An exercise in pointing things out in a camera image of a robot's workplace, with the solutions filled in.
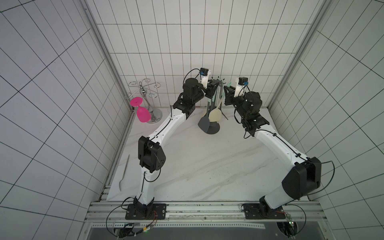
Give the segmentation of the cream spatula mint handle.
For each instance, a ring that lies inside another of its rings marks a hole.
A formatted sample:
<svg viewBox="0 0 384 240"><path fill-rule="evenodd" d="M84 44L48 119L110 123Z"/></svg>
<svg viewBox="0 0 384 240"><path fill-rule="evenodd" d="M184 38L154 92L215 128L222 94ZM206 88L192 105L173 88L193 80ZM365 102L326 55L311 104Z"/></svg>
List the cream spatula mint handle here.
<svg viewBox="0 0 384 240"><path fill-rule="evenodd" d="M219 103L217 104L217 107L212 109L210 114L209 114L209 120L210 122L218 122L222 119L222 111L219 109L220 105L222 104L223 101L223 87L220 87L220 91L215 94L215 96L212 99L212 108L215 105L215 102L217 99L219 99Z"/></svg>

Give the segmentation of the grey spatula mint handle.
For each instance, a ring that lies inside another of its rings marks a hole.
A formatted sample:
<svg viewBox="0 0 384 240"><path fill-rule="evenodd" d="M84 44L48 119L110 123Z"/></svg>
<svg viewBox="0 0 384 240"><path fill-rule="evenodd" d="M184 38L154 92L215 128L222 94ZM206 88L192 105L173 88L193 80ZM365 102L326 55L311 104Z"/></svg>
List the grey spatula mint handle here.
<svg viewBox="0 0 384 240"><path fill-rule="evenodd" d="M203 115L203 117L200 119L200 121L198 123L199 128L204 133L207 133L209 130L209 127L210 127L209 114L214 108L215 96L216 96L216 94L214 94L214 96L211 99L208 99L208 105L207 105L206 113Z"/></svg>

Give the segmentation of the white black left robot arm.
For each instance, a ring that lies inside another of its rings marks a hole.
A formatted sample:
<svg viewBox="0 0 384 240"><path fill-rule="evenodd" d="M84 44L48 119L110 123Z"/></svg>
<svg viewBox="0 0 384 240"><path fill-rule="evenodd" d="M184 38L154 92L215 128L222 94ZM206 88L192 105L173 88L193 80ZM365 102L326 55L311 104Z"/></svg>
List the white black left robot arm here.
<svg viewBox="0 0 384 240"><path fill-rule="evenodd" d="M149 215L153 211L154 182L166 162L163 147L176 129L193 113L196 103L204 97L211 99L219 85L219 80L208 80L205 77L201 82L195 78L187 79L183 92L171 107L171 113L165 121L148 137L139 138L138 159L142 170L142 185L133 203L142 215Z"/></svg>

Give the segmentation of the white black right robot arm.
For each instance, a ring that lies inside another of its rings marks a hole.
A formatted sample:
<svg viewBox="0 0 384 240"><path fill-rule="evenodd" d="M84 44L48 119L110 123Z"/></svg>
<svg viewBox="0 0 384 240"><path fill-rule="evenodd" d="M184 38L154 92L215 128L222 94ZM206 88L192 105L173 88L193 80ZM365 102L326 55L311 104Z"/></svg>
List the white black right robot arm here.
<svg viewBox="0 0 384 240"><path fill-rule="evenodd" d="M272 192L259 200L263 216L279 210L283 205L306 196L321 185L322 163L296 150L270 123L261 116L261 97L256 92L245 92L244 86L224 87L225 105L232 105L240 117L245 132L266 145L283 163L288 174Z"/></svg>

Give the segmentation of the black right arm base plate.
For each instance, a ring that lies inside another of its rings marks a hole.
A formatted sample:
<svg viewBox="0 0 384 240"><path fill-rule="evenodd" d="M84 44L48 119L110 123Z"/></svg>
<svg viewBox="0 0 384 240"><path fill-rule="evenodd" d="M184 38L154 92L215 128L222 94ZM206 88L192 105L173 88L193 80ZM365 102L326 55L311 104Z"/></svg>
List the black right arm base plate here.
<svg viewBox="0 0 384 240"><path fill-rule="evenodd" d="M272 210L268 206L260 205L259 203L251 203L242 204L240 208L244 212L247 220L283 220L286 218L281 207Z"/></svg>

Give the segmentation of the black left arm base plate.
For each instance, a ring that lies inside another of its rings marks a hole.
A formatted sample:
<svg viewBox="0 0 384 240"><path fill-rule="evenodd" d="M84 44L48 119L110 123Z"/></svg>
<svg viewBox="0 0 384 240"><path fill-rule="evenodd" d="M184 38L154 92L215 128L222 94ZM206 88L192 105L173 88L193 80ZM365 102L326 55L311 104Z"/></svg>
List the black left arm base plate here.
<svg viewBox="0 0 384 240"><path fill-rule="evenodd" d="M129 204L126 212L126 220L164 220L166 218L166 204L150 204L149 206Z"/></svg>

